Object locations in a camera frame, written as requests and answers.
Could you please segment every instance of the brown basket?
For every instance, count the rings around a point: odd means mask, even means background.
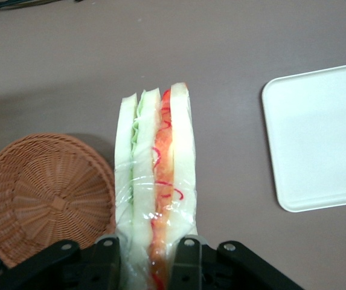
[[[9,267],[54,242],[81,248],[115,230],[114,174],[80,140],[35,134],[0,153],[0,258]]]

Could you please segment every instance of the sandwich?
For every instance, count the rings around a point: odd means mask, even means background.
[[[195,147],[188,89],[122,99],[115,140],[122,289],[167,289],[175,248],[196,234]]]

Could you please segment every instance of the gray table surface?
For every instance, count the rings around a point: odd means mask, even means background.
[[[197,227],[306,289],[346,289],[346,206],[277,202],[261,105],[276,77],[346,65],[346,1],[61,1],[0,11],[0,150],[63,132],[111,164],[122,97],[187,82]]]

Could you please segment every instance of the plastic tray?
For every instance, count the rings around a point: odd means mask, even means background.
[[[274,79],[262,97],[280,205],[345,205],[346,66]]]

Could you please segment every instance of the wrapped sandwich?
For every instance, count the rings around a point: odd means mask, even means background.
[[[124,98],[115,143],[121,288],[167,289],[175,248],[196,234],[195,148],[189,93],[177,83]]]

